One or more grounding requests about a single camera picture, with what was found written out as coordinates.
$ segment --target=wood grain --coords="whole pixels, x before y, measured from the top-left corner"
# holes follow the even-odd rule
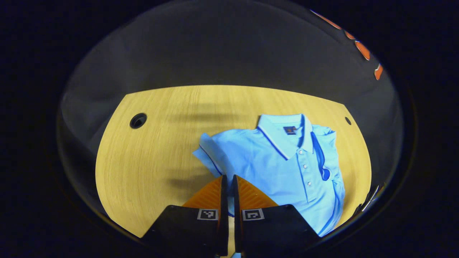
[[[145,124],[132,129],[131,118],[141,112],[147,115]],[[348,220],[369,191],[371,166],[363,136],[346,107],[295,92],[232,85],[161,88],[123,98],[105,129],[95,168],[108,216],[142,237],[167,205],[184,204],[214,179],[192,154],[201,134],[254,129],[262,113],[303,113],[311,123],[337,132],[346,189],[338,225]],[[230,228],[234,232],[232,220]],[[234,237],[229,241],[233,250]]]

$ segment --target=shirt collar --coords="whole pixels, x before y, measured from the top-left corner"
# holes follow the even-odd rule
[[[272,116],[262,114],[258,122],[258,128],[273,144],[277,151],[279,151],[279,153],[288,160],[295,155],[299,147],[287,139],[288,135],[286,135],[285,131],[282,130],[282,126],[276,125],[283,123],[300,123],[302,128],[301,134],[304,137],[301,148],[307,152],[313,153],[313,142],[311,139],[313,127],[309,119],[303,114],[290,116]]]

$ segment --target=polo shirt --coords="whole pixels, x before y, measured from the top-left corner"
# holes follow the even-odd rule
[[[304,114],[262,114],[254,130],[202,134],[193,154],[215,176],[236,174],[278,205],[292,204],[319,236],[338,223],[345,196],[336,132],[312,125]],[[228,199],[234,214],[234,199]]]

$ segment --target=orange object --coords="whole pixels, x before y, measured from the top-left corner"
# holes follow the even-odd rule
[[[375,70],[375,78],[379,80],[379,78],[381,78],[381,74],[382,74],[382,66],[381,64],[379,64],[378,68],[376,68]]]
[[[336,25],[336,23],[330,21],[329,19],[323,17],[322,15],[320,15],[320,14],[314,12],[313,10],[311,10],[311,12],[313,12],[315,15],[319,16],[320,18],[324,19],[326,22],[328,22],[329,24],[331,24],[333,27],[335,27],[335,28],[337,28],[337,29],[341,29],[341,27],[338,26],[338,25]]]
[[[239,176],[237,176],[237,188],[239,193],[239,214],[241,210],[277,206],[277,203],[271,200],[260,189]]]
[[[218,209],[219,215],[222,216],[223,214],[220,211],[221,188],[222,176],[205,185],[182,206],[200,209]]]
[[[355,41],[355,46],[362,53],[366,60],[370,60],[370,51],[360,42]]]
[[[352,36],[349,32],[347,31],[344,31],[344,34],[346,34],[346,36],[349,38],[349,39],[355,39],[354,36]]]

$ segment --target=table surface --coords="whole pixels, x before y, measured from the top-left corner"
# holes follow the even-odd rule
[[[145,113],[147,120],[132,129],[129,123],[138,113]],[[192,154],[201,134],[254,129],[262,113],[303,113],[312,124],[336,131],[346,189],[337,226],[348,220],[369,192],[371,165],[364,138],[346,107],[296,92],[234,85],[161,88],[123,98],[105,129],[96,160],[97,191],[108,216],[142,237],[167,205],[183,205],[214,180]],[[229,227],[231,255],[231,217]]]

